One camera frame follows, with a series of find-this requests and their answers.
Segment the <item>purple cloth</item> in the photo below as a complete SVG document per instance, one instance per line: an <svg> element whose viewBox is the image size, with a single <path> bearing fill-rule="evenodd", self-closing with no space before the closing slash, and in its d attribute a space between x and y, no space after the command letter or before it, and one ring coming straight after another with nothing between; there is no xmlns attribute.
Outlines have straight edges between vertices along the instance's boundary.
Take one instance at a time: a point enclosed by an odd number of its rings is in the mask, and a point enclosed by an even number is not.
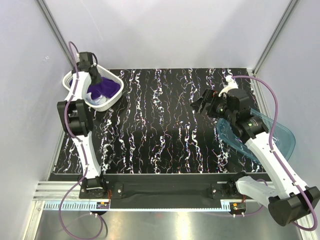
<svg viewBox="0 0 320 240"><path fill-rule="evenodd" d="M106 77L102 77L102 82L89 86L87 93L91 93L92 100L99 98L101 95L110 99L120 90L120 87L119 83Z"/></svg>

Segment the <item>translucent blue tray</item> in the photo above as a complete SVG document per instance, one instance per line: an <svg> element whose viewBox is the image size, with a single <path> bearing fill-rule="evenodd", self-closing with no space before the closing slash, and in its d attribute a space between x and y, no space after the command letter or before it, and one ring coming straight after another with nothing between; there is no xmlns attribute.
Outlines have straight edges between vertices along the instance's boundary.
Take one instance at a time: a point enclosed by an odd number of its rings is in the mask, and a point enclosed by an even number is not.
<svg viewBox="0 0 320 240"><path fill-rule="evenodd" d="M268 129L271 129L272 124L274 123L273 119L263 115L262 113L254 109L251 109L251 114L262 118ZM247 146L244 145L236 135L234 135L228 121L220 118L217 122L216 129L222 141L224 141L226 144L230 145L232 148L236 149L243 155L251 158L255 162L260 163L257 157L247 148ZM275 142L275 145L282 153L284 158L288 161L296 145L294 134L285 126L276 123L273 134L273 141Z"/></svg>

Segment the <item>shiny metallic surface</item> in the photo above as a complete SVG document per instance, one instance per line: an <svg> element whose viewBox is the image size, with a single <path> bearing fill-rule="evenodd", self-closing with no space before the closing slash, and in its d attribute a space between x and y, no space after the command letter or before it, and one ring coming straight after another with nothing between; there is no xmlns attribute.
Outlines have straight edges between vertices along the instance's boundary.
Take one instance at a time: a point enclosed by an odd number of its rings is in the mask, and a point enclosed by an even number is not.
<svg viewBox="0 0 320 240"><path fill-rule="evenodd" d="M248 203L247 213L259 206ZM81 238L90 238L100 229L94 216L75 220L84 212L64 211L62 218L68 230ZM206 212L107 212L107 224L97 239L108 240L301 240L299 230L277 225L268 210L254 216L230 217L228 213ZM59 222L57 211L44 210L36 240L71 240Z"/></svg>

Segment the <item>white plastic basket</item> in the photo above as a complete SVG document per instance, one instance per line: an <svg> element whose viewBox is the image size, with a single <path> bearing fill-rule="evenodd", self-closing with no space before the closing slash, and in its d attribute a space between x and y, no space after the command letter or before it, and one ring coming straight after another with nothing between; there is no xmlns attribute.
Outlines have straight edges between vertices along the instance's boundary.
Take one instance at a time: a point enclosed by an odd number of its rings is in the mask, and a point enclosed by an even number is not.
<svg viewBox="0 0 320 240"><path fill-rule="evenodd" d="M105 77L107 79L111 79L113 81L115 81L116 83L120 84L120 90L112 97L112 98L106 98L107 101L101 105L92 105L89 102L87 102L87 100L84 100L85 103L92 107L93 109L97 110L98 112L103 112L108 110L109 108L111 108L122 96L122 91L124 89L124 82L117 77L116 75L114 75L113 73L111 73L110 71L108 71L107 69L103 68L100 65L97 65L97 69L98 72L100 73L101 77ZM67 75L64 76L64 78L62 79L62 85L68 90L70 91L70 81L73 79L73 75L70 72L68 72Z"/></svg>

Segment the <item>black and white marbled tablecloth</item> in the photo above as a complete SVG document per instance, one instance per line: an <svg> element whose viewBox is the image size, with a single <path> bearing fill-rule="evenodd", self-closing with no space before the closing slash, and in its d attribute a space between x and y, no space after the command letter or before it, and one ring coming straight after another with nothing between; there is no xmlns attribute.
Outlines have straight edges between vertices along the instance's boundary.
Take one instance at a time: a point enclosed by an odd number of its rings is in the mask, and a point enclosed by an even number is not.
<svg viewBox="0 0 320 240"><path fill-rule="evenodd" d="M122 98L109 110L90 109L93 146L105 174L261 172L262 167L223 143L217 120L195 114L190 103L206 88L220 91L226 75L245 68L111 70L124 82ZM258 109L251 83L237 79ZM64 136L55 174L80 174L73 141Z"/></svg>

